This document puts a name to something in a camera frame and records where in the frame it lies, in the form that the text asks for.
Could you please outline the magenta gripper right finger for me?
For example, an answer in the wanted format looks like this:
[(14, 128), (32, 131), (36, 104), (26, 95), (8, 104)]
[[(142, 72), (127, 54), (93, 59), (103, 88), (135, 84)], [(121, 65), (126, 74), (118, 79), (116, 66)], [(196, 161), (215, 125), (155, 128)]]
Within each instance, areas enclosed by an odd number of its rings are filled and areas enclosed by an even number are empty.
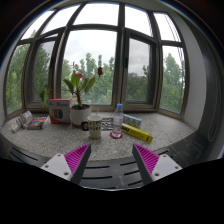
[(158, 155), (138, 144), (133, 145), (132, 153), (137, 162), (144, 185), (182, 169), (182, 167), (167, 154)]

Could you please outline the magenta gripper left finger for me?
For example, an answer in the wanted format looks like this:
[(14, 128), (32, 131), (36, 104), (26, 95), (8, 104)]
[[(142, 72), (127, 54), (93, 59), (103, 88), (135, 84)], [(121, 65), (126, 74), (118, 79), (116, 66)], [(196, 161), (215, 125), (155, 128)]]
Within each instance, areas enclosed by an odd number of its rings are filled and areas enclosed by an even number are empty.
[(78, 185), (90, 154), (91, 144), (87, 143), (65, 155), (56, 154), (42, 166), (42, 169)]

